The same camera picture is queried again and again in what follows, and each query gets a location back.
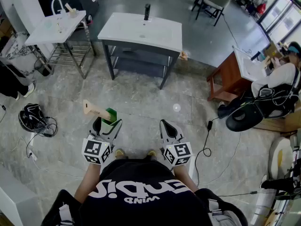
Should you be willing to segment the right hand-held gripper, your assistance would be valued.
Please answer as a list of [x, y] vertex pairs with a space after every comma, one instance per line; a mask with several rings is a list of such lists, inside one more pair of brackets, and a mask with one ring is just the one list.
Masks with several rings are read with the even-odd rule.
[[162, 119], [159, 123], [163, 141], [162, 155], [172, 167], [185, 165], [192, 157], [190, 142], [183, 137], [182, 129], [174, 122]]

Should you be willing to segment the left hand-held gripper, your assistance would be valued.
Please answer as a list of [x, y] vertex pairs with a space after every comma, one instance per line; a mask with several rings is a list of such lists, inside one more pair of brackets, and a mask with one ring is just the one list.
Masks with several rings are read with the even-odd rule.
[[86, 161], [97, 165], [108, 163], [114, 147], [113, 142], [117, 138], [121, 127], [122, 119], [107, 125], [104, 122], [102, 123], [101, 117], [93, 117], [88, 124], [89, 134], [83, 139], [81, 150]]

